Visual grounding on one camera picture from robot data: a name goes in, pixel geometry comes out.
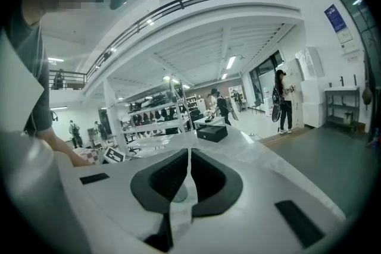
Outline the black flat box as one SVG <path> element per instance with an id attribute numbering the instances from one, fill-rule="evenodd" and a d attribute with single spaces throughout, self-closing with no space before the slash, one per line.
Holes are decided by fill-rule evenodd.
<path id="1" fill-rule="evenodd" d="M 218 143 L 225 137 L 227 137 L 228 132 L 226 126 L 200 126 L 196 130 L 197 138 L 204 139 L 210 142 Z"/>

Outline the grey metal shelf unit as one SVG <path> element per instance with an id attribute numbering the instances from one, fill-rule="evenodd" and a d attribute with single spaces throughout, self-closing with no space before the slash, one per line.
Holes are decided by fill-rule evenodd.
<path id="1" fill-rule="evenodd" d="M 324 90 L 326 122 L 351 133 L 357 129 L 360 115 L 360 89 L 358 86 L 328 87 Z"/>

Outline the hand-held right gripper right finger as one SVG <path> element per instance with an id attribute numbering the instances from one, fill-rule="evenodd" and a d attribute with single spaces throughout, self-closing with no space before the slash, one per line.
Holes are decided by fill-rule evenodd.
<path id="1" fill-rule="evenodd" d="M 243 190 L 243 181 L 235 170 L 196 148 L 191 150 L 191 176 L 198 197 L 198 203 L 192 207 L 193 217 L 223 214 Z"/>

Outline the person's grey shirt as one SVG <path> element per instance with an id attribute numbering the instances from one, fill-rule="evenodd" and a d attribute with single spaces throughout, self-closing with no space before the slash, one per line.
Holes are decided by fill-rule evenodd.
<path id="1" fill-rule="evenodd" d="M 27 24 L 19 8 L 12 13 L 5 25 L 5 32 L 23 64 L 43 87 L 24 130 L 29 134 L 47 130 L 52 127 L 49 108 L 49 62 L 41 27 L 39 24 Z"/>

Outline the dark hanging bag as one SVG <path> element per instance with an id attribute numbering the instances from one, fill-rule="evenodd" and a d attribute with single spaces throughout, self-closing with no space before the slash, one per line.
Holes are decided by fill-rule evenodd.
<path id="1" fill-rule="evenodd" d="M 364 87 L 364 90 L 362 92 L 361 97 L 362 97 L 364 105 L 366 107 L 368 107 L 371 104 L 372 99 L 373 99 L 373 94 L 372 94 L 372 91 L 370 88 L 370 81 L 369 80 L 366 80 L 366 82 L 365 82 L 365 87 Z"/>

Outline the roll-up banner stand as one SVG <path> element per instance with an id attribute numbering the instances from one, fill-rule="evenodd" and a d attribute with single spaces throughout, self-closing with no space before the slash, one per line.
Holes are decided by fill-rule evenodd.
<path id="1" fill-rule="evenodd" d="M 231 100 L 235 103 L 238 112 L 242 112 L 242 110 L 243 110 L 243 101 L 242 101 L 242 98 L 241 98 L 241 94 L 239 93 L 237 88 L 230 87 L 229 88 L 229 94 L 230 94 Z"/>

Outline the white shelf rack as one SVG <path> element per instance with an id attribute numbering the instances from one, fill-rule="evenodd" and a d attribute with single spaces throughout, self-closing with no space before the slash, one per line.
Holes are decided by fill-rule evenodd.
<path id="1" fill-rule="evenodd" d="M 194 131 L 185 93 L 189 86 L 171 74 L 164 80 L 163 90 L 128 104 L 122 116 L 118 114 L 117 103 L 106 99 L 111 135 L 118 153 L 126 159 L 164 149 L 173 136 L 186 136 Z"/>

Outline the blue wall poster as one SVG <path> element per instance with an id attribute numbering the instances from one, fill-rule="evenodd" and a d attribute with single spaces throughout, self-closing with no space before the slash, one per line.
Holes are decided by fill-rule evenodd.
<path id="1" fill-rule="evenodd" d="M 335 33 L 339 33 L 340 31 L 344 30 L 347 28 L 346 23 L 344 19 L 342 18 L 340 12 L 336 8 L 334 4 L 329 6 L 325 11 L 324 11 L 325 16 L 328 18 L 330 24 L 332 25 Z"/>

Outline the small white table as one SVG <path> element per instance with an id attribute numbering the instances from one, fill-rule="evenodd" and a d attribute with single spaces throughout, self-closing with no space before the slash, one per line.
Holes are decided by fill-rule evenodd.
<path id="1" fill-rule="evenodd" d="M 193 121 L 195 128 L 199 129 L 204 126 L 224 126 L 225 125 L 225 121 L 223 117 L 215 117 L 214 122 L 209 124 L 205 124 L 204 120 L 205 120 L 205 117 Z"/>

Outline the black round bag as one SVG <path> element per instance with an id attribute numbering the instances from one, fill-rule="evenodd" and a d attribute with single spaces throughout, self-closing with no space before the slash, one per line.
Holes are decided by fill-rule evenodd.
<path id="1" fill-rule="evenodd" d="M 283 102 L 283 97 L 279 94 L 279 91 L 277 90 L 276 86 L 273 88 L 271 98 L 273 101 L 271 119 L 273 122 L 277 122 L 281 115 L 281 104 Z"/>

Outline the person's left forearm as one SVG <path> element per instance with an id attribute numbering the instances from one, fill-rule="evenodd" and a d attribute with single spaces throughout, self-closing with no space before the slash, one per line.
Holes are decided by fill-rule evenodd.
<path id="1" fill-rule="evenodd" d="M 52 128 L 48 128 L 43 131 L 38 131 L 36 133 L 38 139 L 44 140 L 54 152 L 61 152 L 66 154 L 74 167 L 84 167 L 92 165 L 87 160 L 84 160 L 80 156 L 74 153 L 74 151 L 61 140 L 53 131 Z"/>

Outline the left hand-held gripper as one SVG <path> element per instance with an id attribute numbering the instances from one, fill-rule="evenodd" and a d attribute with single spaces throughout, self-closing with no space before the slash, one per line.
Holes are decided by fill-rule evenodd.
<path id="1" fill-rule="evenodd" d="M 115 164 L 124 162 L 126 160 L 126 154 L 120 152 L 112 147 L 108 147 L 103 154 L 102 164 Z"/>

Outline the white cabinet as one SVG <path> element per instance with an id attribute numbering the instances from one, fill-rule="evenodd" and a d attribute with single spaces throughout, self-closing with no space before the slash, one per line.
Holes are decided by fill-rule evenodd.
<path id="1" fill-rule="evenodd" d="M 319 128 L 324 124 L 323 66 L 316 48 L 306 47 L 288 62 L 288 83 L 295 88 L 293 118 L 297 127 Z"/>

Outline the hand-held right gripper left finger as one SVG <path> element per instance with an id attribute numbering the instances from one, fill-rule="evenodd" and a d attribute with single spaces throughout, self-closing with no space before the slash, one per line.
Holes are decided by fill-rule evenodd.
<path id="1" fill-rule="evenodd" d="M 130 189 L 145 210 L 167 214 L 187 172 L 188 149 L 184 148 L 138 171 L 131 180 Z"/>

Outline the red checkered cloth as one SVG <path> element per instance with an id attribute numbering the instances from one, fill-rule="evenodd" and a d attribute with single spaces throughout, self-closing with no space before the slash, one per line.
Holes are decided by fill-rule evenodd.
<path id="1" fill-rule="evenodd" d="M 74 148 L 73 152 L 91 164 L 94 164 L 94 165 L 100 165 L 101 164 L 98 153 L 94 149 Z"/>

